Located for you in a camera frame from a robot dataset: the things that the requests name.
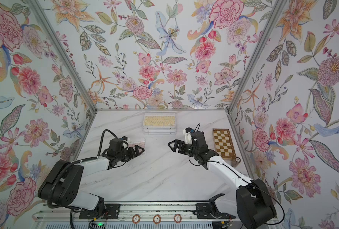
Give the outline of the pink keyboard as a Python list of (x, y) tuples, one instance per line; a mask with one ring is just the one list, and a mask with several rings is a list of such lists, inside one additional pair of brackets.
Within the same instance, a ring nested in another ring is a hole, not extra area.
[(128, 152), (131, 154), (131, 147), (133, 147), (134, 145), (138, 145), (142, 148), (146, 148), (146, 142), (145, 139), (140, 139), (140, 140), (134, 140), (129, 142), (129, 148), (128, 148)]
[(176, 134), (176, 130), (162, 130), (162, 129), (149, 129), (149, 130), (144, 130), (143, 134), (146, 135), (151, 135), (151, 134), (164, 134), (164, 135), (171, 135), (171, 134)]

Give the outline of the white keyboard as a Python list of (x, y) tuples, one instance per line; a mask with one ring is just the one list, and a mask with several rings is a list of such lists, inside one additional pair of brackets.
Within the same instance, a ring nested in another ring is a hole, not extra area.
[(148, 130), (175, 130), (175, 127), (143, 127), (143, 129)]
[(174, 135), (176, 132), (143, 132), (145, 135)]

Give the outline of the yellow keyboard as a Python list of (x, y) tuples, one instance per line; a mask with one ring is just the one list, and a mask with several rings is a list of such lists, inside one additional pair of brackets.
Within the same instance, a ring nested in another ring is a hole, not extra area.
[(169, 133), (162, 133), (162, 132), (149, 132), (149, 133), (144, 133), (144, 135), (175, 135), (176, 133), (172, 133), (172, 132), (169, 132)]
[(144, 129), (144, 132), (175, 132), (176, 129)]
[(175, 113), (145, 113), (143, 126), (150, 128), (175, 127), (176, 126)]

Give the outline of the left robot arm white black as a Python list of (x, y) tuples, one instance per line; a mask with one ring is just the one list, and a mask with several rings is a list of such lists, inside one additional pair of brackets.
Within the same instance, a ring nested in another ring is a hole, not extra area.
[(103, 214), (106, 211), (104, 198), (80, 190), (82, 178), (116, 169), (119, 162), (125, 164), (139, 157), (144, 151), (141, 146), (129, 146), (124, 138), (114, 138), (110, 141), (108, 149), (102, 150), (100, 146), (97, 156), (73, 162), (60, 160), (43, 181), (38, 190), (38, 197), (46, 200), (51, 209), (64, 207)]

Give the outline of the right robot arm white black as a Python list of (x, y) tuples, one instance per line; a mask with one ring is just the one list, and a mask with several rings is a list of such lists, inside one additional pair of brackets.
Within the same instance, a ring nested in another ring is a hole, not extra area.
[(274, 200), (261, 179), (253, 180), (232, 168), (206, 143), (204, 133), (191, 128), (184, 130), (185, 140), (168, 143), (171, 151), (193, 157), (199, 166), (212, 172), (227, 184), (231, 191), (209, 200), (206, 216), (219, 219), (228, 214), (240, 219), (247, 229), (257, 229), (277, 216)]

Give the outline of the wooden chessboard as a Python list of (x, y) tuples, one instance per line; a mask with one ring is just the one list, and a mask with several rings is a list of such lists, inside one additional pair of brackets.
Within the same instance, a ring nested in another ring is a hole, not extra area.
[(212, 130), (215, 151), (225, 159), (233, 160), (236, 158), (234, 144), (232, 142), (229, 129)]

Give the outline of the brown cylindrical can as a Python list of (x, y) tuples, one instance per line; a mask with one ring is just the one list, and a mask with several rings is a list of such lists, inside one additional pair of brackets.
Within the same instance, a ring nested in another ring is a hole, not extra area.
[(231, 160), (231, 166), (232, 166), (233, 168), (236, 168), (238, 165), (240, 165), (241, 162), (242, 162), (241, 158), (238, 157), (238, 156), (236, 156), (235, 158), (233, 158), (233, 159)]

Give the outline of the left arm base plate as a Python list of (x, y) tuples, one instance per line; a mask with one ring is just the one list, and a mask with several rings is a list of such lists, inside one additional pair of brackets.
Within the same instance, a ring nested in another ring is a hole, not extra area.
[(100, 202), (94, 210), (82, 209), (79, 219), (118, 219), (120, 204)]

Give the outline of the aluminium front rail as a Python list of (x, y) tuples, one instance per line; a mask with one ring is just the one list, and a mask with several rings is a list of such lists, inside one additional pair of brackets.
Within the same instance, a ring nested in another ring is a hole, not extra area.
[[(227, 221), (235, 222), (240, 220), (238, 213), (230, 213), (235, 216), (235, 219), (198, 219), (193, 211), (196, 210), (197, 203), (207, 203), (208, 201), (160, 201), (160, 202), (106, 202), (107, 204), (120, 204), (120, 212), (118, 219), (97, 219), (97, 221), (111, 221), (111, 222), (128, 222), (133, 224), (132, 217), (136, 214), (140, 216), (140, 223), (149, 222), (153, 224), (153, 217), (155, 215), (161, 216), (161, 223), (169, 221), (174, 222), (174, 215), (180, 214), (182, 216), (182, 222), (185, 221)], [(35, 222), (42, 221), (58, 221), (69, 222), (72, 218), (74, 222), (88, 222), (89, 219), (79, 219), (81, 210), (74, 210), (71, 214), (70, 209), (56, 208), (49, 209), (47, 206), (43, 206), (42, 210), (34, 213), (32, 219)]]

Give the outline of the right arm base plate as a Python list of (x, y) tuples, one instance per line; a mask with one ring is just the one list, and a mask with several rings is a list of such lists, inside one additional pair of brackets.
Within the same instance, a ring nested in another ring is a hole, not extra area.
[(224, 196), (224, 193), (217, 194), (209, 199), (207, 203), (197, 203), (193, 214), (198, 219), (235, 219), (236, 217), (227, 213), (221, 213), (215, 204), (215, 200)]

